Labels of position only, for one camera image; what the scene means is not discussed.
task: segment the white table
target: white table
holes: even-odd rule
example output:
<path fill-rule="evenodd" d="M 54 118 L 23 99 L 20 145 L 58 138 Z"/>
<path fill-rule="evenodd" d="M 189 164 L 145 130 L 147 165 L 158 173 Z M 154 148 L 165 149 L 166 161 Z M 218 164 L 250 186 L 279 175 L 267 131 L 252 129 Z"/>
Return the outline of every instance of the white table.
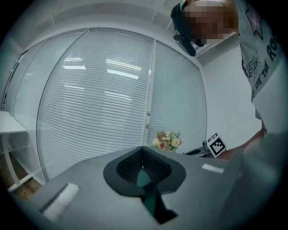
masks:
<path fill-rule="evenodd" d="M 10 155 L 9 155 L 7 135 L 12 134 L 12 133 L 22 133 L 22 132 L 26 132 L 26 129 L 23 128 L 23 126 L 20 125 L 14 119 L 14 117 L 11 116 L 9 112 L 0 111 L 0 135 L 2 138 L 3 151 L 4 151 L 5 160 L 7 162 L 9 172 L 11 173 L 11 176 L 15 182 L 15 184 L 8 189 L 8 191 L 10 192 L 15 190 L 17 187 L 19 187 L 20 185 L 22 185 L 23 183 L 25 183 L 27 180 L 29 180 L 32 177 L 32 175 L 29 174 L 23 179 L 19 180 L 14 171 L 13 165 L 11 163 Z"/>

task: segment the ceiling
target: ceiling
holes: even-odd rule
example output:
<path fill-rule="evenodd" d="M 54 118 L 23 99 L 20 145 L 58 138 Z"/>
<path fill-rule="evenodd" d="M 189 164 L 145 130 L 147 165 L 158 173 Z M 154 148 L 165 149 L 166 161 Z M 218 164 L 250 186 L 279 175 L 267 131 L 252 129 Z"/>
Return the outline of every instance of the ceiling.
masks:
<path fill-rule="evenodd" d="M 174 31 L 170 13 L 180 0 L 36 0 L 21 16 L 38 33 L 71 18 L 91 14 L 124 14 Z"/>

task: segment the window blinds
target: window blinds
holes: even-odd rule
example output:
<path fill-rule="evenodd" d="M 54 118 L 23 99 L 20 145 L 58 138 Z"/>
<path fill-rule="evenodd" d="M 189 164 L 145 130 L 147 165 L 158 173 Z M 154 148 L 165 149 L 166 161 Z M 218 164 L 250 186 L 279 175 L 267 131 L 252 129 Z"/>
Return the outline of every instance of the window blinds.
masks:
<path fill-rule="evenodd" d="M 12 78 L 10 79 L 8 88 L 7 88 L 7 96 L 4 109 L 10 114 L 13 113 L 13 106 L 16 97 L 16 93 L 20 84 L 20 81 L 24 75 L 25 70 L 27 69 L 29 63 L 40 49 L 40 47 L 44 44 L 45 41 L 40 42 L 33 47 L 31 47 L 22 57 L 19 59 L 19 63 L 17 64 L 17 68 L 14 71 Z"/>
<path fill-rule="evenodd" d="M 13 136 L 13 144 L 17 148 L 22 146 L 24 141 L 27 142 L 26 146 L 29 147 L 21 150 L 18 157 L 22 159 L 21 162 L 26 169 L 32 173 L 41 171 L 36 142 L 36 121 L 45 84 L 57 61 L 81 33 L 81 31 L 75 31 L 61 34 L 48 39 L 36 50 L 35 47 L 31 48 L 23 57 L 30 59 L 24 73 L 21 66 L 15 72 L 15 74 L 22 74 L 22 77 L 16 92 L 12 116 L 27 130 L 28 137 L 23 139 L 19 138 L 19 135 Z M 16 80 L 19 76 L 14 75 L 13 78 Z"/>
<path fill-rule="evenodd" d="M 202 146 L 206 137 L 206 102 L 199 69 L 160 42 L 156 43 L 148 144 L 157 131 L 180 131 L 178 153 Z"/>
<path fill-rule="evenodd" d="M 74 163 L 142 145 L 153 41 L 91 29 L 65 52 L 44 90 L 38 148 L 49 179 Z"/>

